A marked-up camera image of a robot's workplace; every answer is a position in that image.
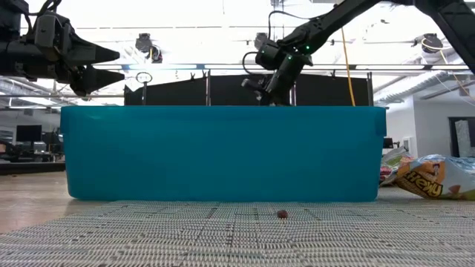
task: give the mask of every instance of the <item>textured mat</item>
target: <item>textured mat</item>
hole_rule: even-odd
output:
[[[112,202],[0,236],[0,266],[475,266],[475,203]],[[289,218],[280,220],[278,210]]]

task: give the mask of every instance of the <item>white wall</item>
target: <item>white wall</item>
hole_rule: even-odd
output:
[[[419,156],[451,155],[449,117],[475,116],[475,107],[465,102],[414,102]]]
[[[413,97],[409,96],[401,104],[390,104],[389,108],[386,112],[387,136],[401,145],[404,139],[409,139],[410,154],[418,156]]]

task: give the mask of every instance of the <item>black backdrop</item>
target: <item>black backdrop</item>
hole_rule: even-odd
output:
[[[241,87],[248,76],[210,76],[211,105],[259,105],[256,95]],[[366,79],[352,78],[356,105],[368,105]],[[125,89],[125,105],[141,105],[143,88]],[[302,74],[296,83],[297,105],[351,105],[348,79]],[[147,105],[206,105],[206,78],[152,85],[147,88]]]
[[[125,105],[141,105],[143,88],[125,89]],[[206,105],[206,79],[147,86],[147,105]]]
[[[210,76],[211,105],[259,105],[256,94],[241,87],[246,75]]]
[[[351,79],[355,104],[368,106],[366,79]],[[297,105],[352,105],[347,77],[301,74],[295,86]]]

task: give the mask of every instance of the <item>blue plastic bin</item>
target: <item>blue plastic bin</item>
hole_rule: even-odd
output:
[[[373,201],[384,108],[66,107],[83,200]]]

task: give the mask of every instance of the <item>black cable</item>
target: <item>black cable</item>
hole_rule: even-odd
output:
[[[31,33],[31,31],[33,30],[33,26],[31,25],[31,19],[28,16],[28,14],[23,14],[23,15],[24,15],[24,20],[27,21],[27,24],[28,24],[28,33]]]
[[[62,0],[46,0],[46,2],[43,4],[43,6],[39,10],[39,12],[23,14],[24,15],[24,20],[28,23],[27,35],[33,32],[33,26],[31,24],[31,19],[30,19],[29,16],[42,16],[43,14],[46,13],[47,10],[54,11],[59,6],[59,4],[61,4],[61,1]]]
[[[244,71],[246,71],[246,72],[247,72],[248,74],[250,74],[250,75],[263,75],[263,74],[260,74],[260,73],[252,73],[252,72],[250,72],[249,70],[246,69],[246,57],[247,57],[248,55],[252,55],[252,54],[256,54],[256,55],[257,55],[258,52],[254,52],[254,51],[252,51],[252,52],[247,52],[247,53],[245,53],[244,56],[243,56],[243,69],[244,69]]]
[[[272,11],[271,13],[269,13],[269,19],[268,19],[268,22],[269,22],[269,32],[268,32],[268,36],[267,36],[267,38],[269,38],[269,39],[271,39],[271,38],[270,38],[270,33],[271,33],[271,32],[270,32],[270,31],[271,31],[270,29],[271,29],[271,26],[272,26],[271,23],[270,23],[270,19],[271,19],[272,15],[274,15],[274,14],[276,14],[276,13],[278,13],[278,14],[283,14],[283,15],[287,15],[287,16],[291,16],[291,17],[296,18],[296,19],[306,19],[306,20],[312,20],[312,19],[317,19],[317,18],[321,17],[321,16],[316,16],[316,17],[312,17],[312,18],[302,18],[302,17],[296,16],[296,15],[294,15],[294,14],[287,13],[287,12],[285,12],[285,11],[274,10],[274,11]]]
[[[41,15],[45,14],[45,12],[46,12],[47,10],[49,10],[49,11],[54,11],[54,10],[59,6],[59,4],[61,4],[61,1],[62,1],[62,0],[47,0],[47,1],[43,4],[43,6],[42,6],[42,8],[39,10],[39,12],[37,12],[37,13],[30,13],[30,16],[41,16]]]

